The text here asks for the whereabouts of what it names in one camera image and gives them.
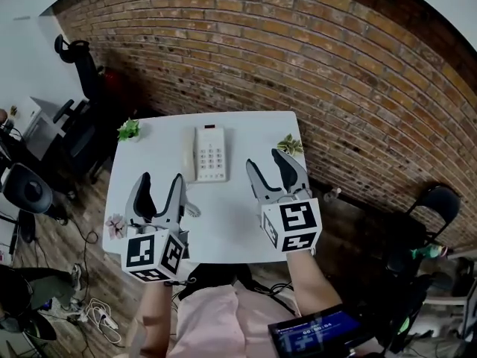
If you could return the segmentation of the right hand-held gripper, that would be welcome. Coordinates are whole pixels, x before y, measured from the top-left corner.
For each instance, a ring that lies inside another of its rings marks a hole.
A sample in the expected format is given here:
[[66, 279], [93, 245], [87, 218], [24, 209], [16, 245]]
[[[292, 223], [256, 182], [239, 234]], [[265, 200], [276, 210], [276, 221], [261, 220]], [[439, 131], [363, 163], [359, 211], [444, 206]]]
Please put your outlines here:
[[[261, 228], [279, 252], [312, 250], [323, 225], [318, 200], [312, 198], [307, 171], [284, 151], [272, 148], [271, 154], [279, 167], [285, 191], [297, 200], [262, 205]], [[275, 202], [284, 193], [283, 188], [268, 185], [251, 159], [246, 161], [246, 171], [258, 202]]]

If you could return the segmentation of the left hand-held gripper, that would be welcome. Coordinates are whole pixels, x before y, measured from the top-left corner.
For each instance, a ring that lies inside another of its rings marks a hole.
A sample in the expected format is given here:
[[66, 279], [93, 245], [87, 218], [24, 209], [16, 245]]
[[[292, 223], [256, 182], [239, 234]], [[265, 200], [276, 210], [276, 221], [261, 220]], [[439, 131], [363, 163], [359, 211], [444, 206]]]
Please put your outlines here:
[[180, 227], [186, 205], [185, 182], [181, 174], [176, 175], [161, 213], [157, 213], [150, 189], [151, 176], [144, 172], [125, 207], [127, 233], [121, 268], [143, 283], [178, 281], [180, 264], [189, 257], [189, 232]]

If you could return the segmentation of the beige telephone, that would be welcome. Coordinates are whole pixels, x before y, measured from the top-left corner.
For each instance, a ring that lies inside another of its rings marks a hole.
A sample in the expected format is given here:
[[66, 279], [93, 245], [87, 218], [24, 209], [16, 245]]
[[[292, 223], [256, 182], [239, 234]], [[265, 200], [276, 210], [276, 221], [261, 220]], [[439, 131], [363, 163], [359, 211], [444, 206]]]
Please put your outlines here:
[[225, 132], [216, 125], [189, 127], [182, 132], [182, 176], [187, 183], [227, 181]]

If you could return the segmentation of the person's right forearm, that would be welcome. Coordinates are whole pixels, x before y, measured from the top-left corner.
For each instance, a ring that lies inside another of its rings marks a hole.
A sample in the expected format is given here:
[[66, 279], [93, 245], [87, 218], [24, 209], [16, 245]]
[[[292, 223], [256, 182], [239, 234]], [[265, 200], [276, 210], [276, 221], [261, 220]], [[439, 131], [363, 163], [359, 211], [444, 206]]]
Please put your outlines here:
[[286, 256], [295, 301], [301, 316], [342, 304], [339, 294], [320, 270], [310, 251], [295, 251]]

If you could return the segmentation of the person's left forearm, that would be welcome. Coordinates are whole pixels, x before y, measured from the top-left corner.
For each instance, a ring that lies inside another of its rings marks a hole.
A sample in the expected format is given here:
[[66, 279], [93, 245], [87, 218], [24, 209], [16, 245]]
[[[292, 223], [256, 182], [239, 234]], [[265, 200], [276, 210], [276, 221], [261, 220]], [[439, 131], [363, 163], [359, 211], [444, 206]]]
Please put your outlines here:
[[147, 283], [136, 319], [145, 326], [141, 354], [147, 358], [166, 358], [171, 332], [172, 287], [162, 282]]

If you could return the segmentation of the variegated potted plant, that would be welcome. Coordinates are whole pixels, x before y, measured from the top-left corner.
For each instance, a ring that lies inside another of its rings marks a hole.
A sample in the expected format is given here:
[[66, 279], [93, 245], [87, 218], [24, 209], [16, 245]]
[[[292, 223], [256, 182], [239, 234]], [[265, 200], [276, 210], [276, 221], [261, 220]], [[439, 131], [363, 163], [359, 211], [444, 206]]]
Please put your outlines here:
[[277, 149], [292, 157], [303, 154], [303, 144], [301, 140], [295, 139], [291, 134], [286, 135], [283, 140], [277, 143]]

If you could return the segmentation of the pink succulent plant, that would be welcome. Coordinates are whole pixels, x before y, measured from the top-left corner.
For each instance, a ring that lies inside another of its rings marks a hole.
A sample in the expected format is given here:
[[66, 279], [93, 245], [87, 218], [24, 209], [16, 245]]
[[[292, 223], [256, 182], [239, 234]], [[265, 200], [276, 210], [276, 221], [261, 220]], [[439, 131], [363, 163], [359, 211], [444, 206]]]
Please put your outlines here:
[[111, 240], [123, 239], [127, 235], [127, 222], [123, 215], [115, 213], [105, 221], [108, 234]]

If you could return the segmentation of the white table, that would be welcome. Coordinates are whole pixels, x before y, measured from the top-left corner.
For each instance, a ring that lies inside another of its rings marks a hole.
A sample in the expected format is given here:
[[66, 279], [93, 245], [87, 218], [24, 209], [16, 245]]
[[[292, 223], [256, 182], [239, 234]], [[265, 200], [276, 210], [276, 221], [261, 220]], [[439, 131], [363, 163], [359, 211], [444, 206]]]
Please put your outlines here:
[[107, 192], [105, 215], [124, 214], [134, 184], [145, 172], [151, 176], [151, 197], [162, 212], [171, 183], [181, 172], [187, 128], [214, 125], [223, 128], [227, 181], [190, 183], [188, 200], [200, 216], [184, 216], [180, 225], [189, 233], [192, 263], [268, 263], [285, 260], [260, 229], [258, 201], [254, 198], [245, 163], [252, 160], [267, 183], [281, 186], [272, 148], [287, 135], [300, 138], [292, 111], [196, 113], [141, 119], [137, 142], [119, 142]]

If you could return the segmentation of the green potted plant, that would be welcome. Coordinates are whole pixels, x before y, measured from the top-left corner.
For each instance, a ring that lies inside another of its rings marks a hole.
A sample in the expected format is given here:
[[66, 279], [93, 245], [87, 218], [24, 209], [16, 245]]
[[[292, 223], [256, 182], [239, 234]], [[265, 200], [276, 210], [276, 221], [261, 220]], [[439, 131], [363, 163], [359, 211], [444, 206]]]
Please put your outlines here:
[[118, 141], [138, 142], [140, 138], [140, 122], [136, 119], [128, 119], [118, 128]]

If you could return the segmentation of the white power strip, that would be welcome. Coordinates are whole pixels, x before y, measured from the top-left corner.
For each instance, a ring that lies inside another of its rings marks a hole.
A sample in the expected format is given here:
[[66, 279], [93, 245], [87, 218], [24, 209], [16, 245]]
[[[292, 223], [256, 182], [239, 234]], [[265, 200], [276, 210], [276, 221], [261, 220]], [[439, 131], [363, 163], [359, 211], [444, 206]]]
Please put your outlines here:
[[112, 330], [118, 330], [119, 326], [111, 316], [110, 306], [99, 300], [92, 299], [86, 308], [86, 316], [97, 328], [106, 326]]

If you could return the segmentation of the grey shell chair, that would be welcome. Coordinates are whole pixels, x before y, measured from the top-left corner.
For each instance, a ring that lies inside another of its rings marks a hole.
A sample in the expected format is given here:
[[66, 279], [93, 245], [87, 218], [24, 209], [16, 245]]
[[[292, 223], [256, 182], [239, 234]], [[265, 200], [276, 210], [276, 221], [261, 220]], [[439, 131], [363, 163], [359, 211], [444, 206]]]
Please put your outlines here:
[[46, 214], [54, 208], [51, 187], [21, 163], [0, 171], [0, 193], [13, 206], [28, 213]]

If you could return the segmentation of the red container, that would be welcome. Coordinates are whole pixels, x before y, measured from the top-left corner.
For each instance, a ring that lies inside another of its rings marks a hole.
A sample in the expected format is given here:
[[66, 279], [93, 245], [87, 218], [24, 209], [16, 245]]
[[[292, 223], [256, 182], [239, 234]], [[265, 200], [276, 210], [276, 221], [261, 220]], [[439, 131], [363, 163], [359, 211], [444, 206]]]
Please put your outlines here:
[[124, 78], [122, 73], [115, 69], [104, 70], [104, 89], [107, 97], [112, 101], [124, 101]]

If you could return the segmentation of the black mesh office chair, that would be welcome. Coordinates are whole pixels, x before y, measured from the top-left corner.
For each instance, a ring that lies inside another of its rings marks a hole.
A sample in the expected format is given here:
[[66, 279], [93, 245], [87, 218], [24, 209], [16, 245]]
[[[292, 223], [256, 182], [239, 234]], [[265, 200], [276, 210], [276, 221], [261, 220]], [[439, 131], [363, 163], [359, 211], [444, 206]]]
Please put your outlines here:
[[426, 227], [404, 213], [393, 213], [385, 223], [386, 318], [395, 337], [407, 318], [421, 308], [432, 283], [429, 274], [418, 275], [423, 257], [415, 251], [426, 246]]

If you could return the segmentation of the white side desk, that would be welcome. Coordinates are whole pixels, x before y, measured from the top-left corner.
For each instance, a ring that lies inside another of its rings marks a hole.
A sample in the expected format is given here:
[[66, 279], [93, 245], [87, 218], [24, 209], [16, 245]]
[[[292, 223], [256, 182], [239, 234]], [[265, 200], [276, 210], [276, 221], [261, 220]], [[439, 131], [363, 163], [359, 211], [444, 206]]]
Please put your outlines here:
[[26, 145], [28, 150], [41, 160], [56, 137], [65, 135], [61, 125], [54, 122], [54, 116], [60, 107], [50, 101], [34, 97], [30, 97], [29, 102], [32, 114], [27, 128]]

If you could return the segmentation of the person's pink shirt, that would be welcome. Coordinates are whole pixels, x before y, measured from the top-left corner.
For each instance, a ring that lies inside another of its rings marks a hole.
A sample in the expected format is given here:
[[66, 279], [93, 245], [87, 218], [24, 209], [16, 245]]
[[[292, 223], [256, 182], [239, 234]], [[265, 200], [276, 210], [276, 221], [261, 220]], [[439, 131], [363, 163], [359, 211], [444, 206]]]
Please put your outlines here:
[[268, 326], [293, 318], [275, 300], [241, 285], [201, 289], [180, 301], [167, 358], [277, 358]]

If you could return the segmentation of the black high-back office chair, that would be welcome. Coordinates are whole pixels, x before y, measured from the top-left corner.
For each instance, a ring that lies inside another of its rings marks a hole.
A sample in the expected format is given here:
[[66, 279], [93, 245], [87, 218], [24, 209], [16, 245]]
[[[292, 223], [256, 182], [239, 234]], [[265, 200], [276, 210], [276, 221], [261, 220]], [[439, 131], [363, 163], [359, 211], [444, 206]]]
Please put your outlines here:
[[96, 183], [99, 170], [113, 147], [113, 129], [107, 122], [100, 76], [102, 68], [95, 65], [85, 40], [68, 43], [60, 34], [54, 41], [54, 50], [64, 63], [75, 66], [85, 99], [77, 105], [72, 99], [68, 100], [57, 111], [53, 122], [66, 120], [61, 126], [61, 147], [73, 173], [78, 177], [88, 175], [91, 183]]

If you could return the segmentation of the black wrist display device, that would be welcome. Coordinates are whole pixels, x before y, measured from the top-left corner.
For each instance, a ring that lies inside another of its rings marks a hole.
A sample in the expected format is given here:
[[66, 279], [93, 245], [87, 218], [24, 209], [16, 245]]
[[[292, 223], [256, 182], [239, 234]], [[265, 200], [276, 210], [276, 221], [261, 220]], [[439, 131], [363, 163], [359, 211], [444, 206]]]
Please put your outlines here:
[[268, 325], [278, 358], [350, 358], [373, 338], [369, 323], [343, 304]]

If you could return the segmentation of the black folding chair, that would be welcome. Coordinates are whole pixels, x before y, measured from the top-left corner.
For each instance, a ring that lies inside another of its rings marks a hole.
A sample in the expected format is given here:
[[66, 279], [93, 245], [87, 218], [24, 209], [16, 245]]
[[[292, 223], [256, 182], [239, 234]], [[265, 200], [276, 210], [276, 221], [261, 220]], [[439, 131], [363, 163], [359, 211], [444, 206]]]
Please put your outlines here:
[[417, 207], [426, 207], [436, 212], [444, 221], [443, 227], [437, 232], [425, 232], [425, 246], [435, 242], [438, 236], [453, 222], [457, 217], [461, 206], [461, 198], [458, 193], [443, 183], [436, 183], [424, 189], [417, 200], [405, 212], [410, 216]]

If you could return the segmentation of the green bottle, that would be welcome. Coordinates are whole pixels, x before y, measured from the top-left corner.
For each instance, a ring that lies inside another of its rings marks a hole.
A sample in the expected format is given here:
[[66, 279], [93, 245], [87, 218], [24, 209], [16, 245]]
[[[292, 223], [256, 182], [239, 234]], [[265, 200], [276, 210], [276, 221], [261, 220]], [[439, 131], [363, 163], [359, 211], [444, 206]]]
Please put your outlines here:
[[442, 245], [427, 245], [426, 247], [411, 250], [412, 258], [415, 260], [418, 257], [435, 259], [445, 257], [449, 248]]

